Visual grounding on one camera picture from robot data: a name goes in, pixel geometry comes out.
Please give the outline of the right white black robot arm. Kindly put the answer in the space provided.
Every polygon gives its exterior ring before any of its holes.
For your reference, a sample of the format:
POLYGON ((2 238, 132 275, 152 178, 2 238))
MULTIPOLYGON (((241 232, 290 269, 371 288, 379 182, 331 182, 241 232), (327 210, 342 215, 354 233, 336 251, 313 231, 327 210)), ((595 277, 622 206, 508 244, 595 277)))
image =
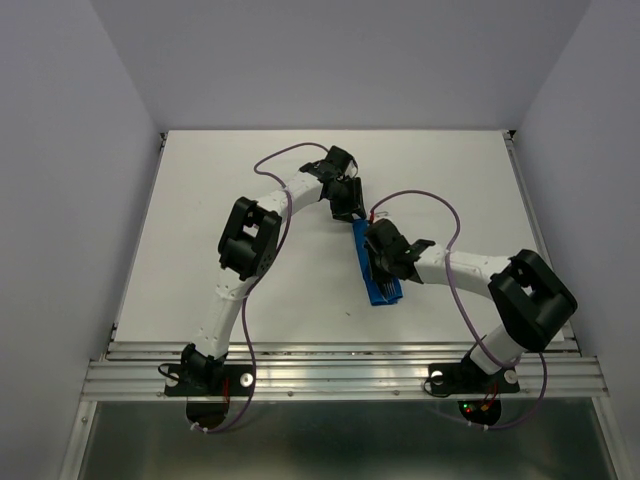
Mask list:
POLYGON ((511 257, 450 251, 432 240, 409 243, 388 219, 365 226, 369 276, 385 288, 395 281, 445 285, 493 301, 499 325, 472 334, 475 344, 458 362, 431 363, 425 389, 437 397, 519 390, 515 363, 542 353, 578 308, 574 295, 532 250, 511 257))

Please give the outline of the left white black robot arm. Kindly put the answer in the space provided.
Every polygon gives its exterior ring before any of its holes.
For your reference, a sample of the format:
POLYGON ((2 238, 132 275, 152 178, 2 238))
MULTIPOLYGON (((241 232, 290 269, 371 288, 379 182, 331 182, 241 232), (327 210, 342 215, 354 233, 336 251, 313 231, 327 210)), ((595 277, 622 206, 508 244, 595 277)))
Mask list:
POLYGON ((326 199, 335 220, 351 223, 366 217, 357 170, 355 158, 333 146, 323 159, 302 165, 289 181, 280 181, 279 189, 235 201, 218 243, 219 277, 210 312, 181 353, 180 379, 202 394, 222 387, 242 304, 273 265, 295 213, 326 199))

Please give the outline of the silver fork black handle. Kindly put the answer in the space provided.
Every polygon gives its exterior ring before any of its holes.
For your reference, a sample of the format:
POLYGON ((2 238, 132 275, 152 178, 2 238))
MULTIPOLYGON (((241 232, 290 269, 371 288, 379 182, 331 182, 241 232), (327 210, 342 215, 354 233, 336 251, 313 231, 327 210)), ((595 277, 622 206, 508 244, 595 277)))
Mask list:
POLYGON ((394 301, 397 298, 397 289, 393 282, 385 282, 380 287, 380 290, 387 302, 394 301))

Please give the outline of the blue satin napkin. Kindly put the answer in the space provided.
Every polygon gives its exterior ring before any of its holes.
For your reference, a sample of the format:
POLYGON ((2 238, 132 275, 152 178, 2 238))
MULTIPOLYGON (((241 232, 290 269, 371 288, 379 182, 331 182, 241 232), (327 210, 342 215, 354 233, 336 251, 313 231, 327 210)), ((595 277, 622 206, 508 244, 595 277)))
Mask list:
POLYGON ((373 278, 372 265, 369 261, 368 252, 365 248, 364 231, 367 227, 368 221, 364 219, 357 219, 352 224, 356 253, 369 302, 372 306, 386 306, 397 304, 398 301, 403 298, 403 290, 400 281, 397 278, 393 278, 387 279, 382 282, 377 282, 373 278), (394 301, 387 302, 384 298, 384 295, 381 293, 380 287, 385 282, 393 282, 396 286, 397 298, 394 301))

